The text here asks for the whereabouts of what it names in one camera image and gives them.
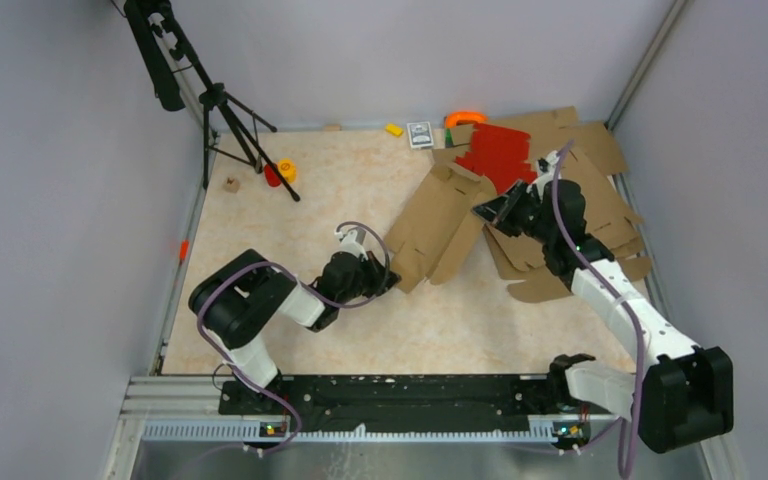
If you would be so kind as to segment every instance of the open cardboard box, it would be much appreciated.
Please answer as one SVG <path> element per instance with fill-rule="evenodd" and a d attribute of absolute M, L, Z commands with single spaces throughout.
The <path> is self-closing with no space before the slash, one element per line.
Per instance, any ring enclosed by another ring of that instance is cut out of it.
<path fill-rule="evenodd" d="M 639 280 L 651 270 L 648 258 L 630 258 L 643 250 L 634 228 L 643 220 L 607 179 L 626 171 L 627 166 L 604 125 L 579 124 L 574 107 L 491 119 L 488 123 L 529 133 L 530 162 L 573 139 L 561 173 L 581 186 L 587 201 L 588 231 L 611 249 L 629 279 Z M 483 222 L 472 214 L 472 206 L 496 195 L 487 178 L 454 163 L 469 151 L 472 126 L 450 131 L 456 146 L 432 152 L 434 166 L 385 237 L 388 247 L 396 252 L 392 268 L 402 275 L 398 287 L 404 292 L 413 290 L 423 278 L 439 285 L 454 277 L 482 231 Z M 537 241 L 525 236 L 506 237 L 489 227 L 484 231 L 499 276 L 521 280 L 508 285 L 514 298 L 535 303 L 570 294 L 546 269 Z"/>

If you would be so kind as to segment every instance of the wall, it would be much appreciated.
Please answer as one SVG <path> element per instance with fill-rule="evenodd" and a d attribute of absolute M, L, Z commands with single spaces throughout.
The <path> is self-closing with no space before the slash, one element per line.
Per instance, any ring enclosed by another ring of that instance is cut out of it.
<path fill-rule="evenodd" d="M 175 11 L 214 81 L 279 127 L 576 105 L 605 119 L 670 0 L 211 0 Z"/>
<path fill-rule="evenodd" d="M 100 474 L 199 174 L 106 0 L 0 1 L 0 479 Z"/>
<path fill-rule="evenodd" d="M 618 129 L 673 322 L 735 363 L 768 478 L 768 2 L 695 2 Z"/>

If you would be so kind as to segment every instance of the wooden table surface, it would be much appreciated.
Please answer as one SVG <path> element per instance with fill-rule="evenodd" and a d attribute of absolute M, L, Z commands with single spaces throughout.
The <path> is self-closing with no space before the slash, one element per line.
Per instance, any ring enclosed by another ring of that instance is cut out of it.
<path fill-rule="evenodd" d="M 260 138 L 274 161 L 295 162 L 293 187 L 302 201 L 270 188 L 251 167 L 217 155 L 163 373 L 211 373 L 220 362 L 186 305 L 198 283 L 248 248 L 309 283 L 337 249 L 337 224 L 357 220 L 383 236 L 431 165 L 428 151 L 411 151 L 405 137 L 384 130 Z M 242 156 L 230 135 L 220 148 Z M 237 193 L 222 189 L 228 177 L 240 180 Z M 371 238 L 366 245 L 378 248 Z M 480 237 L 458 276 L 444 285 L 426 282 L 410 294 L 394 289 L 366 307 L 343 310 L 319 333 L 280 319 L 263 335 L 284 373 L 541 373 L 556 355 L 580 352 L 633 370 L 628 354 L 583 301 L 520 303 L 505 284 Z M 642 283 L 638 289 L 643 291 Z"/>

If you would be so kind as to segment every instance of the robotic arm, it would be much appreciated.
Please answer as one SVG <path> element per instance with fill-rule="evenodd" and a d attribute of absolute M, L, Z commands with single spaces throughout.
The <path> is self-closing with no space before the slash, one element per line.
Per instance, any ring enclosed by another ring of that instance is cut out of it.
<path fill-rule="evenodd" d="M 632 357 L 637 335 L 623 302 L 634 311 L 646 345 L 638 434 L 649 448 L 664 453 L 731 431 L 731 359 L 719 347 L 701 348 L 635 290 L 611 252 L 586 232 L 585 200 L 579 185 L 560 179 L 561 219 L 578 252 L 602 278 L 586 268 L 561 235 L 553 210 L 550 181 L 557 163 L 558 154 L 552 152 L 538 162 L 541 175 L 533 184 L 520 181 L 502 196 L 476 206 L 474 212 L 505 235 L 528 235 L 541 242 L 549 270 L 596 311 Z M 588 355 L 563 355 L 551 365 L 549 378 L 567 404 L 590 402 L 615 415 L 631 417 L 634 379 L 626 372 Z"/>
<path fill-rule="evenodd" d="M 270 384 L 280 372 L 260 332 L 274 316 L 290 318 L 319 332 L 337 319 L 340 307 L 347 302 L 382 295 L 401 280 L 364 249 L 365 234 L 361 228 L 337 232 L 339 250 L 309 286 L 286 275 L 256 251 L 246 250 L 193 290 L 190 310 L 198 314 L 220 285 L 253 267 L 209 305 L 204 326 L 249 380 L 260 388 L 273 389 Z"/>

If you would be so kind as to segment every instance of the deck of cards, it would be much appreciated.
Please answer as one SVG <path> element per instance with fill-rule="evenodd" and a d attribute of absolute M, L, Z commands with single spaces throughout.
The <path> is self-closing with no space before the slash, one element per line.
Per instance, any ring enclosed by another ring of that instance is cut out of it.
<path fill-rule="evenodd" d="M 431 122 L 409 123 L 407 129 L 412 149 L 421 150 L 434 147 L 434 138 L 431 135 Z"/>

